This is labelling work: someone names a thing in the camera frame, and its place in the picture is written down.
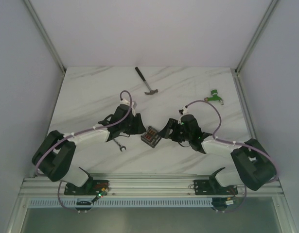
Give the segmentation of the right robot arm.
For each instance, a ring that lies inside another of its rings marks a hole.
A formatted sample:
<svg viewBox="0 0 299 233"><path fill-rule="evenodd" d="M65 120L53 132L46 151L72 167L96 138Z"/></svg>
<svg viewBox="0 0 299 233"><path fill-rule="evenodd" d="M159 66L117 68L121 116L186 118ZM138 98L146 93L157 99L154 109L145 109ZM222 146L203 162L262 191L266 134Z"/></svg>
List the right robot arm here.
<svg viewBox="0 0 299 233"><path fill-rule="evenodd" d="M180 120L170 118L158 135L177 143L187 141L193 150L202 154L232 159L233 165L221 167L209 176L213 193L219 194L226 187L239 184L256 191L277 176L275 166L263 155L265 151L256 139L242 145L220 142L211 133L202 131L191 114L183 115Z"/></svg>

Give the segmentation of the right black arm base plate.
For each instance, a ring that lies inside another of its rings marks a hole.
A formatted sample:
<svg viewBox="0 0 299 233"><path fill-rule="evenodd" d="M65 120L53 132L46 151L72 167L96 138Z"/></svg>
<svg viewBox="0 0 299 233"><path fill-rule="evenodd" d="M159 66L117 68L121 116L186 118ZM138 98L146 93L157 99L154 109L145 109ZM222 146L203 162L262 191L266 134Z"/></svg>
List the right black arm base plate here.
<svg viewBox="0 0 299 233"><path fill-rule="evenodd" d="M216 180L194 180L193 189L196 195L237 195L237 186L221 186Z"/></svg>

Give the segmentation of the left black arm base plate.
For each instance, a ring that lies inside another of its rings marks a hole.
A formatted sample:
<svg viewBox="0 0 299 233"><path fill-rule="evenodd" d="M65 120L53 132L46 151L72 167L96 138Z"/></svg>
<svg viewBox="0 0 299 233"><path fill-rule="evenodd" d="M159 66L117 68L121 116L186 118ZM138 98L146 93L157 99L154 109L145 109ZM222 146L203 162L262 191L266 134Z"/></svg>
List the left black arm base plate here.
<svg viewBox="0 0 299 233"><path fill-rule="evenodd" d="M77 187L71 183L65 185L66 196L96 196L109 187L108 180L91 180L83 186Z"/></svg>

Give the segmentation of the green red plastic connector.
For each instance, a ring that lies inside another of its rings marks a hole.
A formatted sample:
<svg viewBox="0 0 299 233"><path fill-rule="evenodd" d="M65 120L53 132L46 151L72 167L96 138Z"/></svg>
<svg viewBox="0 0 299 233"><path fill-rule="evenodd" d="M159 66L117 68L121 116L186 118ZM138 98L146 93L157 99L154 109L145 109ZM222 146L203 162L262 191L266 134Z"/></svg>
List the green red plastic connector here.
<svg viewBox="0 0 299 233"><path fill-rule="evenodd" d="M210 101L216 101L219 102L221 105L224 105L223 99L218 95L218 90L213 89L211 90L211 96L210 97L205 97L204 101L210 102Z"/></svg>

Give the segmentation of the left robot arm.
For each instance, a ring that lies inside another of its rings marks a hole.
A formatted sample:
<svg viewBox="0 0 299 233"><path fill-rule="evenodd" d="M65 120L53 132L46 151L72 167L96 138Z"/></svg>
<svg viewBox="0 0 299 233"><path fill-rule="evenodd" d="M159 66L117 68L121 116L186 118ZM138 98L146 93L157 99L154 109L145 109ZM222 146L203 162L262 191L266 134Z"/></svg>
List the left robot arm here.
<svg viewBox="0 0 299 233"><path fill-rule="evenodd" d="M137 135L145 132L141 114L136 113L133 107L120 104L114 114L82 132L63 134L51 131L34 154L32 163L52 182L71 183L81 195L88 195L93 190L92 177L72 165L76 150L91 143L109 142L121 133Z"/></svg>

